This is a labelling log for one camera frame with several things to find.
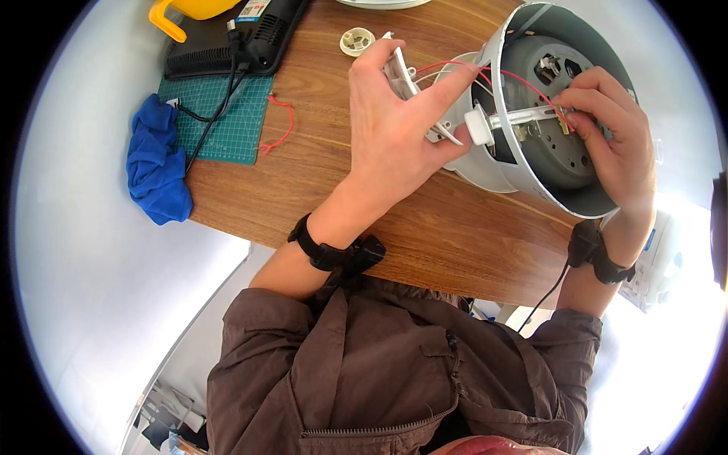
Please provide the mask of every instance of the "white wire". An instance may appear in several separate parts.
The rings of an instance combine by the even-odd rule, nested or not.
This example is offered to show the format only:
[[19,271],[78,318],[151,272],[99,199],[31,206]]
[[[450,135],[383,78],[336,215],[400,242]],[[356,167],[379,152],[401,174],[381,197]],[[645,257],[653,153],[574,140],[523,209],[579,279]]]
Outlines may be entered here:
[[[434,75],[436,75],[436,74],[441,74],[441,73],[452,73],[452,71],[448,71],[448,70],[442,70],[442,71],[435,71],[434,73],[430,73],[430,74],[428,74],[428,75],[426,75],[426,76],[423,76],[423,77],[421,77],[421,78],[417,79],[417,80],[416,80],[416,81],[415,81],[414,83],[415,83],[415,84],[418,84],[418,83],[420,83],[421,81],[424,81],[425,79],[427,79],[428,77],[434,76]],[[478,80],[475,80],[475,83],[476,83],[476,84],[478,84],[478,85],[480,85],[480,88],[482,88],[482,89],[483,89],[483,90],[485,90],[485,91],[486,91],[486,92],[487,92],[487,93],[488,93],[488,94],[489,94],[490,96],[492,96],[493,98],[495,98],[495,96],[493,95],[493,92],[491,92],[490,90],[486,89],[486,86],[485,86],[485,85],[483,85],[483,84],[481,84],[481,83],[480,83],[480,81],[478,81]]]

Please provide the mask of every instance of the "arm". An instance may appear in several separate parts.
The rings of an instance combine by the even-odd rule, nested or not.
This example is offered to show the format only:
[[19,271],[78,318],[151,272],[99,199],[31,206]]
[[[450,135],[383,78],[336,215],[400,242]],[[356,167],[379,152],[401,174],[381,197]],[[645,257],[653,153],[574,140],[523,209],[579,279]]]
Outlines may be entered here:
[[[602,230],[609,259],[625,268],[637,260],[654,223],[652,139],[647,116],[617,80],[602,68],[581,73],[554,103],[581,112],[569,121],[586,143],[599,181],[620,210]],[[607,141],[588,114],[612,131]],[[570,269],[556,309],[602,317],[620,284],[596,279],[591,264]]]
[[[462,66],[405,102],[381,71],[398,46],[404,47],[404,41],[375,41],[349,70],[352,168],[308,219],[309,233],[318,244],[348,247],[436,170],[470,150],[464,125],[455,132],[462,146],[451,141],[430,143],[424,135],[472,84],[478,68]],[[292,242],[276,251],[250,287],[304,300],[328,275],[311,266],[298,243]]]

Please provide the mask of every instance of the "sticker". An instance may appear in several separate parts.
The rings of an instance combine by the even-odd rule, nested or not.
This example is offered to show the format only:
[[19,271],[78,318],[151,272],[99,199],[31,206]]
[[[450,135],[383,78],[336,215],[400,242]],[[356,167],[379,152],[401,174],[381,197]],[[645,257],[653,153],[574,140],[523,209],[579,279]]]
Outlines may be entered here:
[[271,0],[248,0],[235,22],[258,22]]
[[652,239],[654,239],[654,233],[655,233],[654,229],[652,230],[652,232],[649,233],[649,239],[647,239],[647,244],[644,246],[643,251],[649,250],[649,246],[652,245]]

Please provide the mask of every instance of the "finger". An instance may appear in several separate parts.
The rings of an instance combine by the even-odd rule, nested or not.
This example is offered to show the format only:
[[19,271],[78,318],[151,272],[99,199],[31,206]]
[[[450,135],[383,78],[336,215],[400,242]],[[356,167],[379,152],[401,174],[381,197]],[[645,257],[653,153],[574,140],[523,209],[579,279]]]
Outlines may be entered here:
[[[613,100],[618,106],[621,106],[627,112],[633,114],[644,115],[644,112],[635,103],[627,90],[606,70],[600,66],[588,69],[571,81],[570,88],[574,89],[594,89],[603,93],[607,98]],[[558,104],[558,96],[553,102]]]
[[381,71],[392,52],[405,48],[401,39],[378,39],[373,42],[352,64],[355,71]]
[[470,87],[480,69],[475,65],[463,65],[431,87],[422,90],[407,101],[408,110],[416,117],[423,131],[442,118],[460,95]]
[[432,144],[435,152],[432,159],[438,166],[438,169],[448,164],[450,161],[462,157],[470,151],[472,139],[470,138],[470,133],[467,131],[467,126],[465,126],[465,124],[458,126],[453,135],[458,141],[462,142],[461,146],[449,139],[443,139],[440,142]]
[[627,131],[633,123],[633,117],[611,98],[595,89],[568,88],[558,96],[562,108],[575,108],[592,114],[604,123],[613,135]]
[[614,163],[614,154],[599,127],[588,115],[581,112],[571,112],[566,118],[586,144],[597,175],[609,173]]

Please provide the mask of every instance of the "brown jacket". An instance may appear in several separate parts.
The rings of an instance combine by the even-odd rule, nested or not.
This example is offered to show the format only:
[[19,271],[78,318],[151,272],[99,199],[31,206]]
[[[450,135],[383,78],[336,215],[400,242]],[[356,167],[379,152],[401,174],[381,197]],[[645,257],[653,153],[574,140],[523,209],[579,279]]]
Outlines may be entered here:
[[474,435],[575,452],[601,321],[559,310],[529,339],[440,301],[338,289],[310,308],[243,290],[207,386],[214,455],[417,454],[458,409]]

